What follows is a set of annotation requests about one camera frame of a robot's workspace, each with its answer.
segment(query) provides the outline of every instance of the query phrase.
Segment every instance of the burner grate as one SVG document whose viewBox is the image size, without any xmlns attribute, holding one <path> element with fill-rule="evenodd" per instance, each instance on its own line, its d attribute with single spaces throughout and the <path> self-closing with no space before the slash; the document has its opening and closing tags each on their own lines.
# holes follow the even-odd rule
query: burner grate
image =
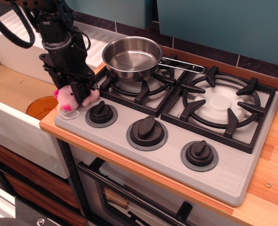
<svg viewBox="0 0 278 226">
<path fill-rule="evenodd" d="M 205 74 L 206 75 L 197 78 L 195 76 L 191 76 L 184 80 L 172 98 L 172 101 L 169 103 L 169 105 L 167 105 L 161 114 L 161 119 L 220 143 L 229 145 L 238 150 L 252 153 L 253 147 L 257 141 L 257 137 L 262 129 L 266 112 L 270 107 L 276 89 L 270 86 L 259 84 L 256 78 L 252 78 L 249 81 L 233 75 L 221 73 L 219 72 L 219 68 L 216 66 L 213 66 L 211 69 L 206 69 Z M 237 96 L 248 95 L 251 97 L 251 99 L 254 101 L 253 104 L 240 101 L 237 103 L 239 107 L 250 113 L 249 116 L 240 121 L 229 107 L 226 109 L 228 123 L 216 123 L 203 118 L 197 113 L 198 109 L 206 103 L 206 100 L 202 99 L 197 101 L 188 101 L 188 95 L 204 94 L 205 89 L 198 86 L 201 82 L 204 82 L 204 84 L 207 82 L 211 88 L 215 89 L 217 81 L 224 81 L 227 86 L 236 85 L 236 87 L 240 87 L 236 92 Z M 262 101 L 259 97 L 259 94 L 261 93 L 265 93 L 266 96 L 268 96 L 265 105 L 264 103 L 261 103 Z M 180 116 L 176 116 L 173 115 L 172 112 L 175 112 L 174 106 L 180 98 L 182 98 L 184 110 L 181 112 Z M 257 126 L 255 128 L 254 134 L 252 135 L 250 143 L 234 138 L 233 135 L 238 131 L 239 128 L 245 128 L 252 122 L 256 122 Z"/>
</svg>

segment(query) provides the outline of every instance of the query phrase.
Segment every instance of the oven door handle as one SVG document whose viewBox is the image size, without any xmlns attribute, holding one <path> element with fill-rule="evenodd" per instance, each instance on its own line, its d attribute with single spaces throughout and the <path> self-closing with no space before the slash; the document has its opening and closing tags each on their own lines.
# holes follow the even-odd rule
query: oven door handle
<svg viewBox="0 0 278 226">
<path fill-rule="evenodd" d="M 77 169 L 86 174 L 87 176 L 91 177 L 95 181 L 99 182 L 105 187 L 110 188 L 114 192 L 118 193 L 119 195 L 129 199 L 131 202 L 145 208 L 146 210 L 152 212 L 153 214 L 159 216 L 160 218 L 164 219 L 165 221 L 171 223 L 172 225 L 176 226 L 195 226 L 190 222 L 186 223 L 186 219 L 192 210 L 192 206 L 188 202 L 184 202 L 179 209 L 176 216 L 164 211 L 160 207 L 155 206 L 154 204 L 150 203 L 146 199 L 142 198 L 138 194 L 135 194 L 133 191 L 125 188 L 121 184 L 109 179 L 107 176 L 101 174 L 99 172 L 99 168 L 105 161 L 96 158 L 90 166 L 86 165 L 83 162 L 78 163 Z"/>
</svg>

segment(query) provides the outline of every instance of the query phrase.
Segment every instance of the oven window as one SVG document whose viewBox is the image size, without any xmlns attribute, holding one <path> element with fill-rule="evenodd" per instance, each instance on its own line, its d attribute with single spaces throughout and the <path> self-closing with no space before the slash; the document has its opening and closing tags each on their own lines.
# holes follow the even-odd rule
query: oven window
<svg viewBox="0 0 278 226">
<path fill-rule="evenodd" d="M 170 226 L 158 216 L 122 197 L 110 188 L 100 185 L 104 207 L 122 221 L 135 226 Z"/>
</svg>

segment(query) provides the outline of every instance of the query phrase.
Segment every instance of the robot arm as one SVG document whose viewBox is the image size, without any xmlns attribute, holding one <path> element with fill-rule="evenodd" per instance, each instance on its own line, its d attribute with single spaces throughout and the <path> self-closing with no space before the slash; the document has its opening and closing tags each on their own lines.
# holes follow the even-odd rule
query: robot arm
<svg viewBox="0 0 278 226">
<path fill-rule="evenodd" d="M 77 102 L 81 104 L 90 95 L 90 91 L 96 89 L 96 83 L 94 72 L 85 63 L 90 40 L 73 26 L 73 10 L 64 0 L 0 0 L 0 3 L 13 6 L 29 33 L 30 42 L 19 40 L 14 34 L 4 35 L 23 48 L 33 45 L 32 29 L 18 6 L 22 7 L 36 32 L 41 34 L 42 45 L 48 51 L 40 55 L 44 70 L 52 77 L 58 89 L 70 84 Z M 82 35 L 88 38 L 87 48 Z"/>
</svg>

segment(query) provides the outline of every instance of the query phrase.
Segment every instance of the stove knob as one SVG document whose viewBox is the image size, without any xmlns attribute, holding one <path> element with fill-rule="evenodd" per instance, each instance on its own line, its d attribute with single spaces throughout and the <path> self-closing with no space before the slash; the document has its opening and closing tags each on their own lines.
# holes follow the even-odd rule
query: stove knob
<svg viewBox="0 0 278 226">
<path fill-rule="evenodd" d="M 111 107 L 106 105 L 104 101 L 100 101 L 100 103 L 92 107 L 90 111 L 91 121 L 97 124 L 107 123 L 112 119 L 113 115 Z"/>
<path fill-rule="evenodd" d="M 197 141 L 188 147 L 185 157 L 191 164 L 204 167 L 212 163 L 213 151 L 206 141 Z"/>
<path fill-rule="evenodd" d="M 150 147 L 159 144 L 164 137 L 164 129 L 153 116 L 135 122 L 130 130 L 132 141 L 140 146 Z"/>
</svg>

